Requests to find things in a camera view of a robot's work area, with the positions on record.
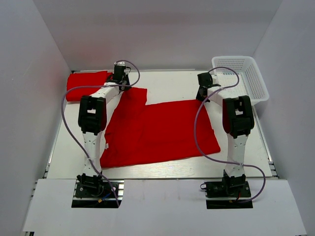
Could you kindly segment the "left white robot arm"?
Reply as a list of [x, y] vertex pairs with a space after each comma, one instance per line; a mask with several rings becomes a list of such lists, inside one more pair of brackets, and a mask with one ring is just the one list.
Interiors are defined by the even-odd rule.
[[83, 174], [98, 176], [101, 172], [100, 141], [107, 124], [107, 104], [117, 95], [131, 88], [125, 61], [114, 64], [114, 72], [107, 79], [104, 87], [91, 95], [84, 95], [80, 100], [78, 125], [84, 138], [87, 153]]

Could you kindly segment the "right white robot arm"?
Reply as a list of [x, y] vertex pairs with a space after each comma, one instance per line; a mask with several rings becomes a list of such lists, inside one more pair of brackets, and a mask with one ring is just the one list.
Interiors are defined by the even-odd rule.
[[248, 136], [254, 127], [252, 104], [249, 96], [237, 96], [214, 83], [209, 72], [200, 73], [198, 78], [198, 92], [196, 99], [204, 105], [213, 101], [222, 108], [222, 125], [228, 139], [227, 160], [221, 161], [206, 157], [214, 162], [225, 164], [223, 170], [223, 192], [234, 196], [245, 184], [244, 171], [245, 146]]

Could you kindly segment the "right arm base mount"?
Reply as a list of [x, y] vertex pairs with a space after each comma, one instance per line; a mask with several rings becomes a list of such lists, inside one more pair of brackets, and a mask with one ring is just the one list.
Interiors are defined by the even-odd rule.
[[252, 209], [252, 201], [242, 203], [250, 199], [251, 190], [246, 181], [242, 187], [237, 187], [231, 193], [227, 193], [221, 181], [208, 181], [200, 185], [205, 191], [207, 209]]

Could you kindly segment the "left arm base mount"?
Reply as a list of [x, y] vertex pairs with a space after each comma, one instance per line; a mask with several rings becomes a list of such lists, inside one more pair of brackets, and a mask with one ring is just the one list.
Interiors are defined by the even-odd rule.
[[121, 203], [124, 193], [123, 181], [112, 181], [113, 188], [107, 181], [100, 182], [98, 187], [92, 183], [82, 184], [78, 180], [75, 183], [75, 189], [72, 198], [72, 208], [118, 208], [115, 194], [118, 202]]

